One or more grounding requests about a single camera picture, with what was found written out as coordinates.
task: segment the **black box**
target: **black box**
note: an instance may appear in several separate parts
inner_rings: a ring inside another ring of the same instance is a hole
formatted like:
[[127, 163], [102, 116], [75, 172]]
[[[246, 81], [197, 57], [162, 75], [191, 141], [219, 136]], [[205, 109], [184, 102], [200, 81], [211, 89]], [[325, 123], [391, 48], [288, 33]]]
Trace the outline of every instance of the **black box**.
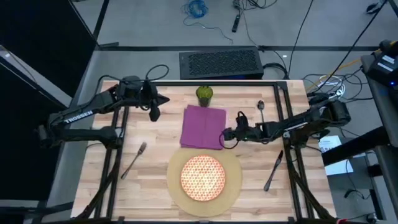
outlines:
[[256, 47], [180, 53], [182, 80], [260, 80], [263, 74]]

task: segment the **beige placemat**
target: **beige placemat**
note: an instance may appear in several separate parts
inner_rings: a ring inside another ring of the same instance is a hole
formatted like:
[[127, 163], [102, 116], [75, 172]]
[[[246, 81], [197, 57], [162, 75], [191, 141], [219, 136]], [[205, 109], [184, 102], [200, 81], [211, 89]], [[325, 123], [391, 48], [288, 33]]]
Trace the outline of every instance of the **beige placemat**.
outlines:
[[[182, 189], [180, 175], [184, 164], [192, 157], [209, 155], [217, 159], [225, 170], [225, 186], [219, 196], [207, 202], [190, 198]], [[229, 150], [179, 149], [169, 161], [167, 187], [174, 202], [185, 212], [197, 217], [214, 217], [227, 211], [239, 197], [242, 188], [242, 167]]]

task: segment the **knife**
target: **knife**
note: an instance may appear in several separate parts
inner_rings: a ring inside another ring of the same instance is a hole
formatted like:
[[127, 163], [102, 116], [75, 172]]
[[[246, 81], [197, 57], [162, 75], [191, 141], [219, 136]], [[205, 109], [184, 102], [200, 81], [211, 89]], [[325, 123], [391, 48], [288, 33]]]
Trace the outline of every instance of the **knife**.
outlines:
[[146, 143], [146, 142], [143, 142], [143, 143], [141, 144], [141, 146], [139, 147], [139, 149], [138, 149], [138, 152], [137, 152], [136, 157], [132, 160], [132, 162], [130, 163], [129, 167], [126, 169], [126, 171], [124, 171], [123, 175], [120, 177], [122, 180], [124, 180], [124, 179], [127, 177], [127, 174], [129, 173], [129, 171], [130, 171], [132, 165], [134, 164], [134, 162], [136, 161], [136, 159], [138, 158], [138, 156], [141, 155], [141, 154], [144, 152], [144, 150], [145, 150], [146, 147], [147, 147], [147, 143]]
[[278, 168], [279, 164], [282, 162], [283, 156], [284, 156], [284, 152], [283, 152], [283, 150], [281, 150], [280, 153], [279, 153], [278, 158], [275, 161], [274, 169], [272, 170], [272, 173], [269, 176], [268, 181], [267, 181], [267, 183], [264, 186], [264, 191], [267, 192], [269, 190], [269, 187], [271, 186], [272, 178], [274, 177], [274, 174], [275, 174], [275, 170], [276, 170], [276, 168]]

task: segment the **blue cable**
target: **blue cable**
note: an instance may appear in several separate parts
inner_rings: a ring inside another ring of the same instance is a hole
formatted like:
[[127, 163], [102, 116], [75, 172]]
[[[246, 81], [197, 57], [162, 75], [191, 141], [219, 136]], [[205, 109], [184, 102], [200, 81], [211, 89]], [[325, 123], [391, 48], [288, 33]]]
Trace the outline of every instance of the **blue cable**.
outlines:
[[189, 19], [189, 18], [191, 18], [191, 19], [199, 19], [199, 18], [202, 18], [203, 16], [205, 16], [207, 14], [209, 9], [207, 8], [207, 6], [206, 6], [206, 4], [205, 4], [205, 2], [203, 0], [189, 0], [189, 2], [184, 4], [182, 6], [182, 8], [183, 8], [184, 13], [186, 15], [188, 15], [183, 20], [184, 25], [186, 25], [186, 26], [194, 26], [194, 25], [198, 24], [198, 25], [202, 26], [205, 29], [218, 29], [221, 32], [221, 34], [226, 39], [230, 40], [232, 44], [234, 43], [234, 40], [229, 38], [229, 37], [227, 37], [227, 36], [225, 36], [224, 32], [219, 27], [207, 27], [207, 26], [203, 25], [200, 22], [194, 22], [192, 24], [187, 24], [186, 23], [186, 20]]
[[209, 10], [203, 0], [192, 0], [183, 7], [185, 13], [194, 19], [202, 18]]

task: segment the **floor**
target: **floor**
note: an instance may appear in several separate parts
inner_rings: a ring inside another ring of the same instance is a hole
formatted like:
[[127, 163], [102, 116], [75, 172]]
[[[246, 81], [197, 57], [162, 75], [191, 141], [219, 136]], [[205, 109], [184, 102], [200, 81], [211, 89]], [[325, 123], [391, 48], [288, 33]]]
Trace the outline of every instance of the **floor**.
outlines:
[[[303, 26], [299, 46], [328, 45], [350, 46], [355, 38], [364, 29], [371, 16], [364, 13], [366, 7], [376, 0], [316, 0]], [[110, 1], [104, 22], [99, 33], [98, 43], [119, 42], [122, 46], [187, 46], [187, 45], [253, 45], [246, 33], [244, 20], [238, 27], [237, 33], [232, 33], [230, 28], [236, 16], [236, 10], [231, 6], [231, 0], [209, 1], [205, 0], [209, 8], [208, 15], [198, 20], [206, 26], [219, 27], [225, 35], [233, 39], [233, 43], [225, 39], [216, 29], [203, 29], [201, 26], [185, 26], [183, 20], [186, 15], [181, 11], [181, 6], [186, 0], [113, 0]], [[98, 15], [100, 14], [103, 0], [86, 0], [74, 2], [90, 31], [93, 32]], [[304, 1], [278, 1], [275, 5], [264, 10], [252, 10], [245, 13], [248, 30], [256, 44], [261, 45], [293, 45], [302, 19], [308, 9], [310, 0]], [[394, 40], [398, 36], [396, 29], [398, 18], [389, 6], [385, 6], [373, 24], [362, 36], [357, 45], [377, 46], [384, 39]], [[95, 52], [87, 71], [84, 89], [80, 96], [80, 102], [87, 101], [93, 94], [97, 79], [104, 75], [125, 77], [144, 74], [152, 66], [164, 63], [170, 67], [170, 73], [165, 79], [178, 80], [179, 52]], [[289, 64], [291, 52], [278, 52], [284, 56], [286, 64]], [[361, 55], [371, 52], [352, 52], [345, 62], [350, 62]], [[278, 62], [280, 58], [274, 52], [261, 54], [263, 63]], [[310, 52], [296, 51], [291, 66], [291, 79], [302, 79], [305, 75], [327, 74], [332, 72], [340, 63], [346, 52]], [[359, 68], [357, 63], [340, 71], [340, 74], [352, 73]], [[153, 73], [153, 77], [160, 75], [162, 71]], [[365, 82], [362, 72], [358, 77]], [[273, 69], [265, 71], [263, 79], [281, 79], [283, 74]], [[318, 77], [308, 77], [312, 82]], [[359, 91], [359, 85], [346, 84], [345, 98], [354, 96]], [[357, 98], [370, 97], [371, 93], [367, 85]], [[348, 105], [352, 121], [345, 129], [356, 134], [364, 134], [381, 125], [376, 106], [372, 100], [355, 101]], [[83, 121], [77, 126], [89, 126], [92, 120]], [[331, 134], [341, 135], [338, 129], [331, 129]], [[67, 150], [69, 147], [82, 147], [78, 143], [69, 144], [63, 151], [62, 160], [55, 179], [54, 190], [49, 204], [63, 203], [74, 199], [74, 189], [65, 193], [62, 183], [68, 180], [71, 185], [76, 184], [79, 176], [79, 165], [82, 164], [84, 152]], [[375, 162], [376, 158], [368, 156]], [[354, 194], [343, 198], [346, 189], [338, 187], [339, 179], [330, 179], [332, 196], [339, 217], [357, 217], [373, 212], [370, 200], [361, 200]], [[386, 210], [386, 223], [396, 222], [392, 212], [391, 202], [388, 199], [382, 177], [374, 180], [377, 189], [383, 198], [383, 207]], [[355, 219], [365, 221], [364, 217]]]

